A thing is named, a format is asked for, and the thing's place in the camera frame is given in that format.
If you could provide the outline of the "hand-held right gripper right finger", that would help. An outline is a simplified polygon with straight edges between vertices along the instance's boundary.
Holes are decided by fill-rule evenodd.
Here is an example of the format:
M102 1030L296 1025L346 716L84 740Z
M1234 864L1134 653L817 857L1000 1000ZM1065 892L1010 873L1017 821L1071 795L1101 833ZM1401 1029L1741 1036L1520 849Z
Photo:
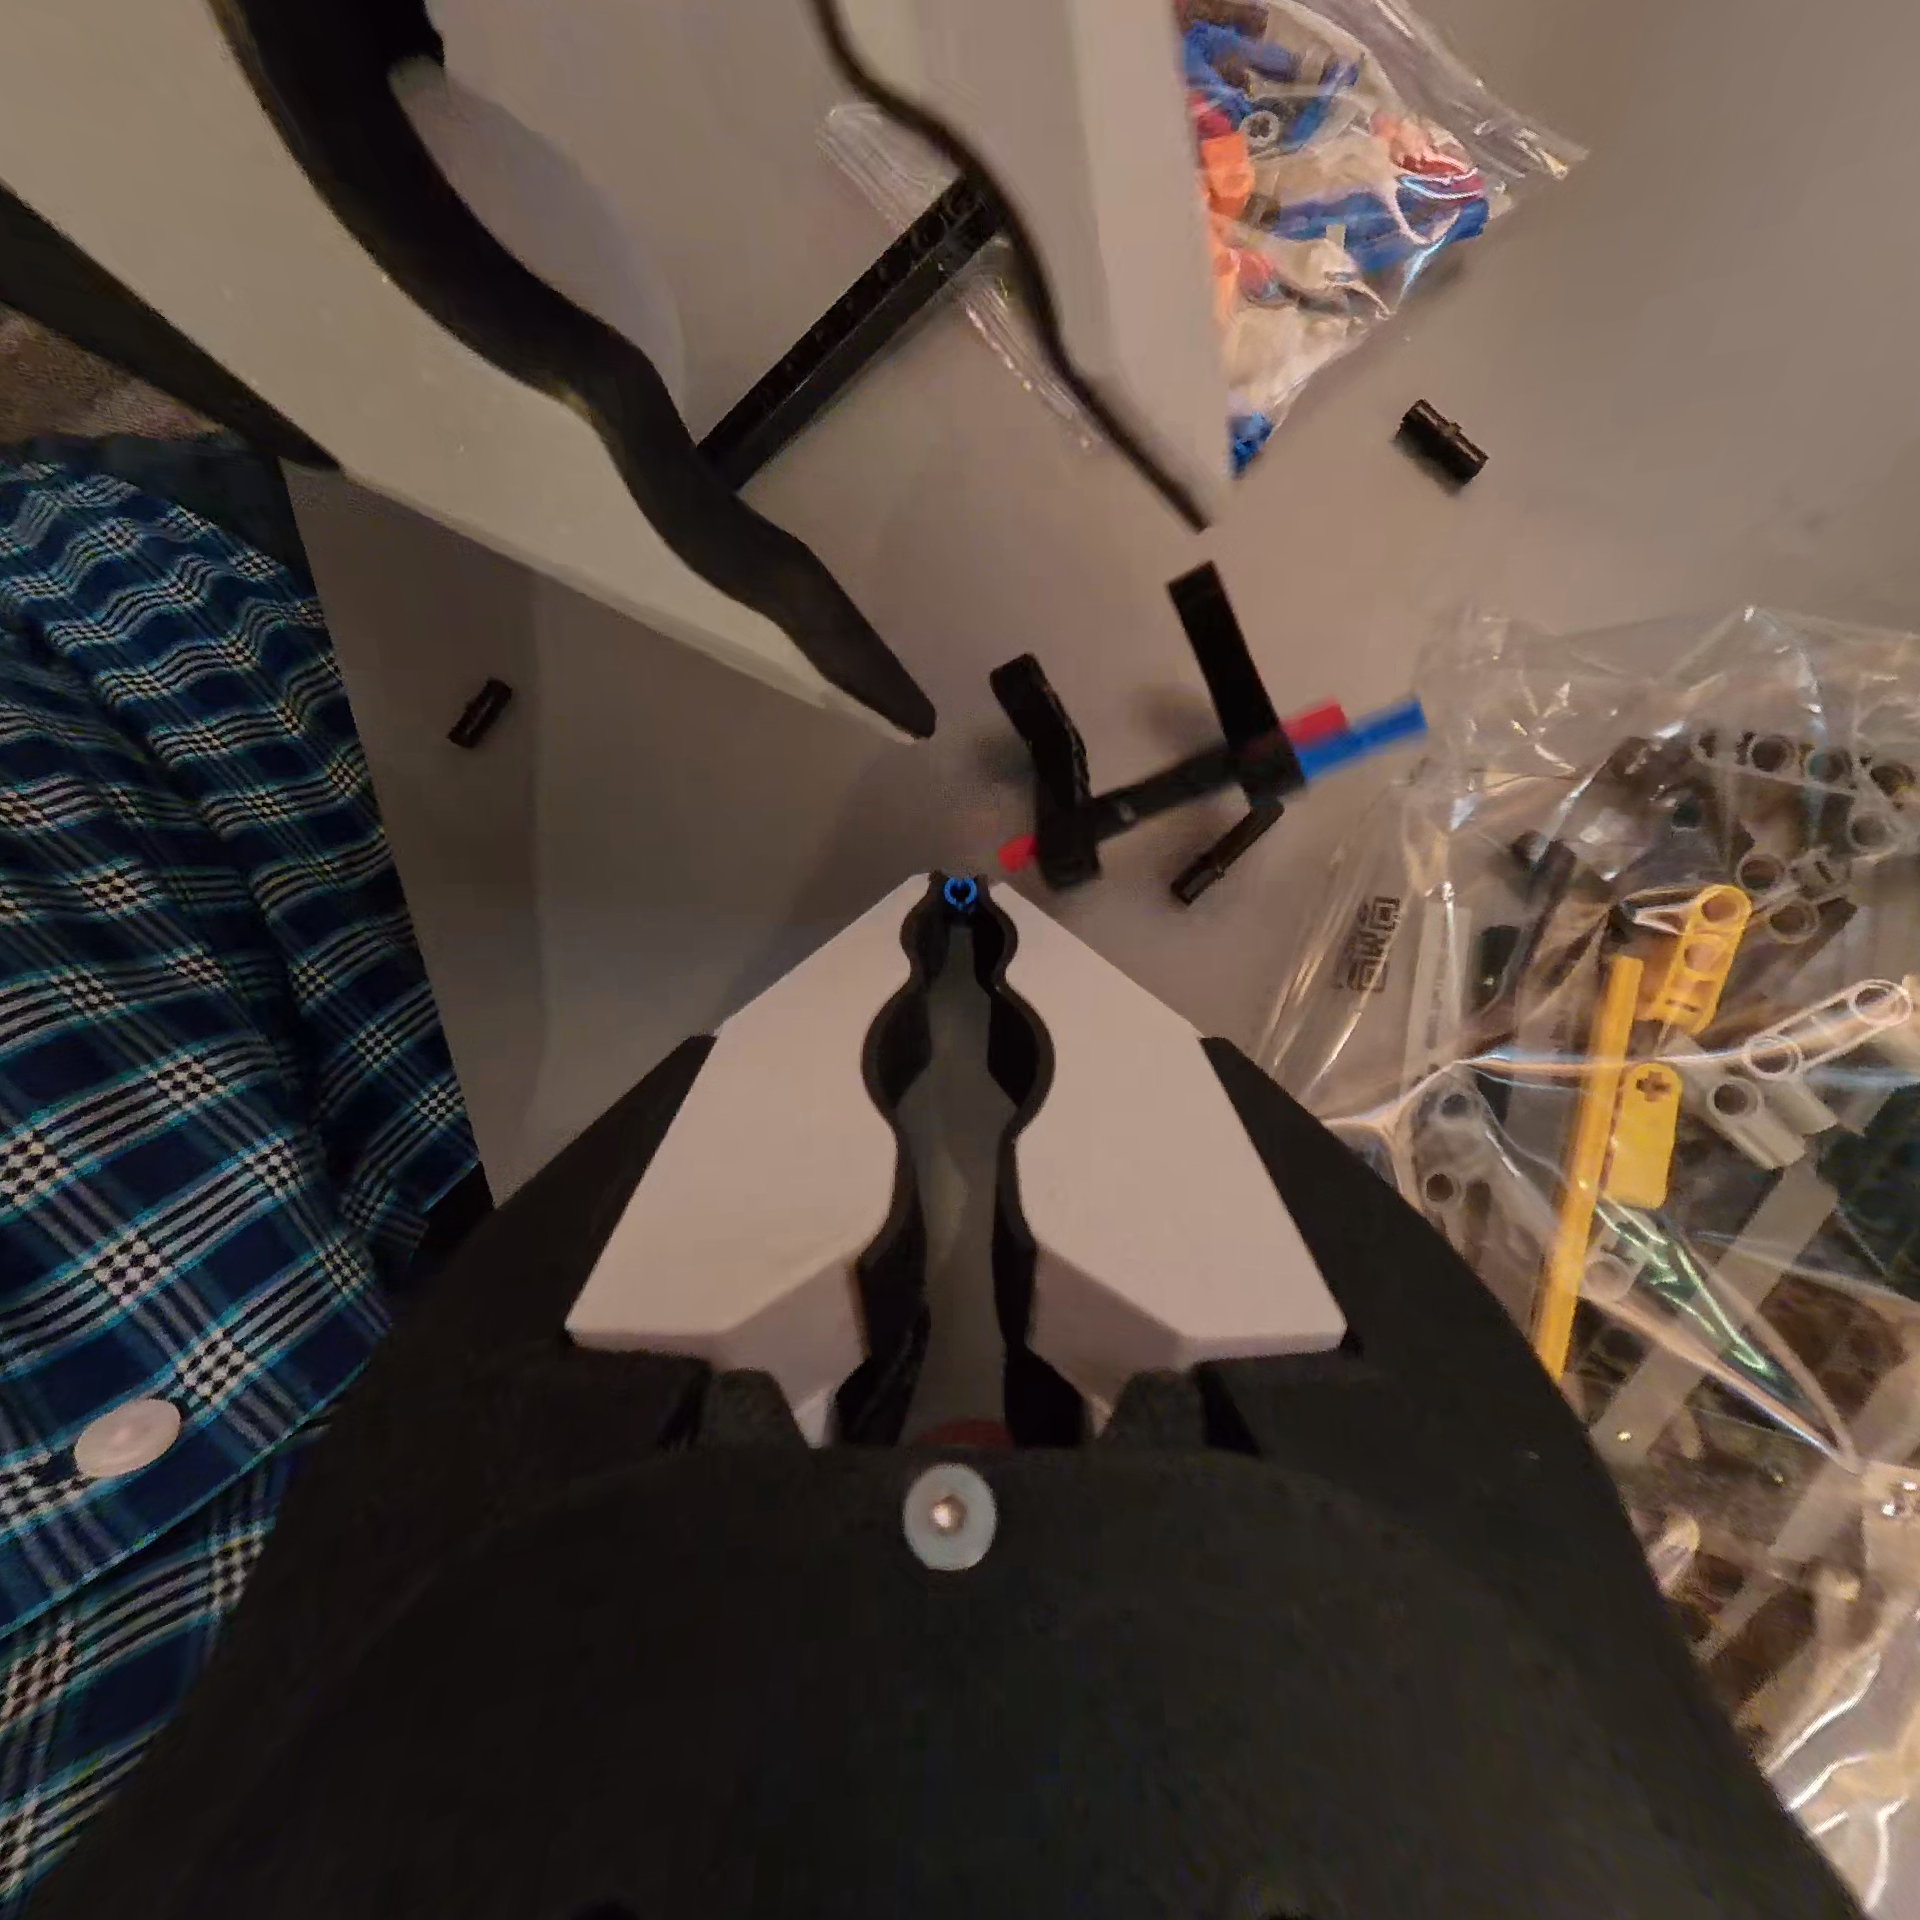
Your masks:
M1033 903L975 905L1002 1420L1078 1444L1137 1375L1332 1353L1346 1315L1207 1038Z

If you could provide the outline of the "long yellow lego axle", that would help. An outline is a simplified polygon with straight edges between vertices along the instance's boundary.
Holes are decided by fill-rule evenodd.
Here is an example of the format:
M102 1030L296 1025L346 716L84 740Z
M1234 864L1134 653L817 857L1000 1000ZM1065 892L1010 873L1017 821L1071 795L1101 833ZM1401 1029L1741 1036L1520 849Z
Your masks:
M1642 961L1637 955L1621 951L1612 958L1593 1007L1589 1045L1576 1063L1573 1135L1528 1331L1534 1356L1553 1382L1564 1380L1568 1367L1640 977Z

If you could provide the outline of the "clear bag of grey pieces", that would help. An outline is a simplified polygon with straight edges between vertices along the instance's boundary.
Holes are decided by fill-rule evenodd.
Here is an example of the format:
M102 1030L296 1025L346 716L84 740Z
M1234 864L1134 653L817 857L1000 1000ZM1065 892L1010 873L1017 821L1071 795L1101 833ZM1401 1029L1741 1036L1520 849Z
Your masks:
M1914 637L1442 630L1262 1064L1528 1342L1605 969L1642 961L1565 1375L1649 1572L1866 1915L1914 1915Z

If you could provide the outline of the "blue plaid shirt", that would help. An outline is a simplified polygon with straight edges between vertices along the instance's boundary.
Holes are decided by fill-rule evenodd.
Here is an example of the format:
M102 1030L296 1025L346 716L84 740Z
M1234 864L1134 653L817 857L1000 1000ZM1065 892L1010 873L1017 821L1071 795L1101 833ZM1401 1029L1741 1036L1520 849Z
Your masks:
M268 477L2 471L2 1894L200 1679L480 1161Z

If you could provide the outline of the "clear bag of colourful pieces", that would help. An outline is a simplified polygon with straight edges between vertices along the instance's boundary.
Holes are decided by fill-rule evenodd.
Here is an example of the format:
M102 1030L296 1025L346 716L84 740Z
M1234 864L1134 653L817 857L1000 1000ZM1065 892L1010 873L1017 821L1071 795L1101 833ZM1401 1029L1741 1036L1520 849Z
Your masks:
M1234 479L1321 368L1578 148L1502 103L1415 5L1172 14Z

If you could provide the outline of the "long black lego beam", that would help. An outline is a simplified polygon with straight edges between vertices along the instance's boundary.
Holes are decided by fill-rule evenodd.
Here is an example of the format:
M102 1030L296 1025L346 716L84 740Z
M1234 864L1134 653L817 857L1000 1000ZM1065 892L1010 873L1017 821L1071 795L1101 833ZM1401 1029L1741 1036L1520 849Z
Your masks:
M952 181L702 436L708 465L741 491L946 300L998 231L994 192Z

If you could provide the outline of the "long black lego pin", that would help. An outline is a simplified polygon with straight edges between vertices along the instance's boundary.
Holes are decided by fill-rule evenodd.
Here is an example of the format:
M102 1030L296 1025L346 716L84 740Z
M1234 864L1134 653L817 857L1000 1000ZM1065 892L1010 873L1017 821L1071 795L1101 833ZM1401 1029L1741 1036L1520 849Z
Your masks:
M1284 801L1249 806L1234 828L1224 830L1208 848L1202 848L1168 885L1177 905L1192 905L1200 895L1224 879L1284 816Z

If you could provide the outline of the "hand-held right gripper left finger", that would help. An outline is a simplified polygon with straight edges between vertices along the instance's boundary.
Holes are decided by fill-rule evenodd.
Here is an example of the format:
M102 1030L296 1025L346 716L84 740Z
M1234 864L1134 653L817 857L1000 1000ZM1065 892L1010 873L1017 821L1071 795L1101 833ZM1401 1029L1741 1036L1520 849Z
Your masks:
M936 974L922 873L714 1029L567 1311L576 1345L766 1374L810 1444L898 1437L928 1343L901 1104Z

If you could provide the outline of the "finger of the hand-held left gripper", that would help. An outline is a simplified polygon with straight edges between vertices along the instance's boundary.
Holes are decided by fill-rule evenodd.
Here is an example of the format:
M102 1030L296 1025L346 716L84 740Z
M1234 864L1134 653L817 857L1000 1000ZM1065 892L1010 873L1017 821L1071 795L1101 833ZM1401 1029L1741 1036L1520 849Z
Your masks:
M920 683L697 451L641 348L502 246L357 5L5 5L5 192L357 485L770 687L928 739Z
M1196 531L1232 494L1183 40L1156 1L822 1L847 79L997 201L1047 360Z

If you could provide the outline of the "black lego beam assembly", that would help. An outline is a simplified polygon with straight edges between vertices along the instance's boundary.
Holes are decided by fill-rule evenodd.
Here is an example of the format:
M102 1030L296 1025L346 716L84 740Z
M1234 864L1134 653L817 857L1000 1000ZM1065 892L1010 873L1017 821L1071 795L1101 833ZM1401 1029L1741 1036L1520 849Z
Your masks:
M1101 848L1174 808L1240 792L1246 811L1288 801L1356 763L1421 740L1416 700L1348 717L1342 703L1282 716L1214 564L1168 585L1210 700L1218 739L1137 781L1095 791L1088 747L1036 655L994 667L992 694L1023 743L1036 784L1033 824L998 849L1005 873L1038 870L1054 892L1093 881Z

